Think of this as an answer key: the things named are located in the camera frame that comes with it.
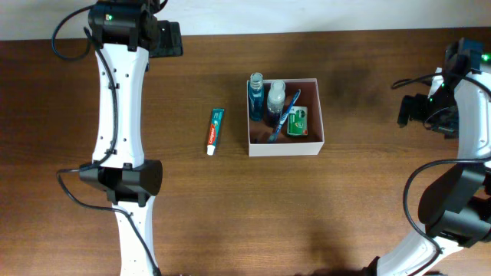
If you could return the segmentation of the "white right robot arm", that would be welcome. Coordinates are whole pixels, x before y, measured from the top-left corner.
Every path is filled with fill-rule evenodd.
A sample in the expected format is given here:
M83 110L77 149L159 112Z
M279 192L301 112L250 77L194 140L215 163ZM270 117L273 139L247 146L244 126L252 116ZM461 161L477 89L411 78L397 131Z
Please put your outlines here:
M426 130L458 140L455 159L440 159L415 169L403 191L403 210L412 230L392 251L362 269L364 275L428 275L445 257L490 240L490 55L483 43L467 38L448 45L442 67L428 75L402 79L393 89L422 83L428 94L405 96L397 123L423 124ZM409 190L426 169L450 169L423 192L414 220L408 207Z

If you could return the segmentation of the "clear purple liquid bottle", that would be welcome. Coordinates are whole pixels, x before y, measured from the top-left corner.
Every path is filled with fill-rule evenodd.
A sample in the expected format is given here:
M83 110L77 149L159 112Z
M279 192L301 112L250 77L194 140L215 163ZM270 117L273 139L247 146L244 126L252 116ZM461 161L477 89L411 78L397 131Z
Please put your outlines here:
M270 127L275 127L278 124L282 116L285 98L285 82L283 80L273 81L266 101L266 123Z

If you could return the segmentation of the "green red toothpaste tube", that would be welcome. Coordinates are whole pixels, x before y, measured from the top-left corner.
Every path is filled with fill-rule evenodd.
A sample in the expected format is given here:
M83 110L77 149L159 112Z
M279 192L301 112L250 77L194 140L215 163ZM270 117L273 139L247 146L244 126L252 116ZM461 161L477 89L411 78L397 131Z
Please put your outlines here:
M215 152L224 113L225 110L223 108L215 108L212 110L209 125L209 135L206 145L206 153L208 156L212 156Z

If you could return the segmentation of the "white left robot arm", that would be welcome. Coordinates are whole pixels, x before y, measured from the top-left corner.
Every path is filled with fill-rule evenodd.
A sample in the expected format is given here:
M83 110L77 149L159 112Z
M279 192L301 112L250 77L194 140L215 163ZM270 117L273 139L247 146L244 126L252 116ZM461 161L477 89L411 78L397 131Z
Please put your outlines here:
M99 1L89 9L90 42L100 76L100 113L92 161L80 179L106 193L117 218L122 275L158 275L152 212L163 166L146 159L141 139L143 79L151 58L183 54L180 26L160 21L162 1Z

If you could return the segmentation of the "teal mouthwash bottle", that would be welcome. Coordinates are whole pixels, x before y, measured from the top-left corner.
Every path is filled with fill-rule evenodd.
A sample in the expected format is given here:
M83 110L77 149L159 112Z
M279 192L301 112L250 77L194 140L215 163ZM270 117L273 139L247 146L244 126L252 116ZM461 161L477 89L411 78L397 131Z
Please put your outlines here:
M250 76L248 86L249 117L253 121L261 121L264 114L264 84L261 73L256 72Z

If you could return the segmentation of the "green soap box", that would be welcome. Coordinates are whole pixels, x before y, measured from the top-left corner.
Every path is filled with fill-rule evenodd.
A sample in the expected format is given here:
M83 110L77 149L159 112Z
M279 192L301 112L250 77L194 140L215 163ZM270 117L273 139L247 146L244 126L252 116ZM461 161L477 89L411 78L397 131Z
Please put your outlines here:
M289 136L308 135L308 108L293 106L288 113L287 134Z

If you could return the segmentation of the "blue white toothbrush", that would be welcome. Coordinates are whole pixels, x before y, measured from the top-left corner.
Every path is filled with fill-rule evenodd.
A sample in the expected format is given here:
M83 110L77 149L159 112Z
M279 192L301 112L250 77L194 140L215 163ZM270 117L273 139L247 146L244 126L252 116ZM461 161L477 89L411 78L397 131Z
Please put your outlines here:
M268 138L268 143L274 143L277 140L278 135L280 134L280 132L282 130L282 127L285 124L285 121L288 119L288 114L289 114L290 110L295 105L295 102L298 100L298 98L300 97L301 93L302 93L302 90L301 89L298 89L296 91L296 93L293 96L290 104L288 105L288 108L286 109L286 111L280 117L280 120L278 122L278 125L276 126L276 128L272 132L271 136Z

